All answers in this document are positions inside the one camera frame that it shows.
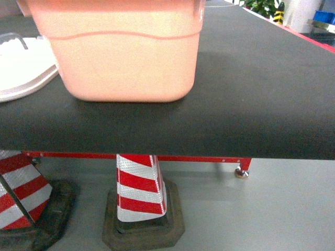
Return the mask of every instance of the green leaves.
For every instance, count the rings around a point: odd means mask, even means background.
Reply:
[[[246,0],[245,5],[253,12],[256,12],[263,17],[270,18],[276,12],[275,0]]]

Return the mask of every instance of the white tray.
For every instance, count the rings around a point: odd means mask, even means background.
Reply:
[[[57,61],[46,39],[15,39],[0,45],[0,102],[32,94],[57,74]]]

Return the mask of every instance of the metal handle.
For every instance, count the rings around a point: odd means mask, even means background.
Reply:
[[[21,42],[22,46],[25,48],[25,50],[28,50],[28,47],[27,47],[25,41],[23,40],[23,38],[18,33],[14,33],[14,32],[0,35],[0,45],[3,44],[4,42],[9,42],[9,41],[14,40],[14,39],[20,40],[20,42]]]

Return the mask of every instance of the traffic cone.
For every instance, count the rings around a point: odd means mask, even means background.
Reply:
[[[40,251],[61,238],[74,186],[51,184],[25,154],[0,150],[0,250]]]
[[[166,190],[155,155],[117,155],[117,217],[123,222],[166,213]]]
[[[280,25],[283,25],[284,11],[285,11],[285,4],[284,2],[281,2],[278,6],[276,13],[274,14],[273,21]]]
[[[116,251],[174,246],[185,232],[182,209],[157,156],[118,154],[116,161],[117,188],[108,194],[103,241]]]
[[[1,151],[0,183],[0,229],[33,225],[49,201],[51,185],[17,151]]]

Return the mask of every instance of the blue bin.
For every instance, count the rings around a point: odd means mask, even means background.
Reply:
[[[315,12],[313,20],[331,24],[334,21],[334,18],[335,18],[335,14],[332,12],[322,12],[320,10],[317,10]]]

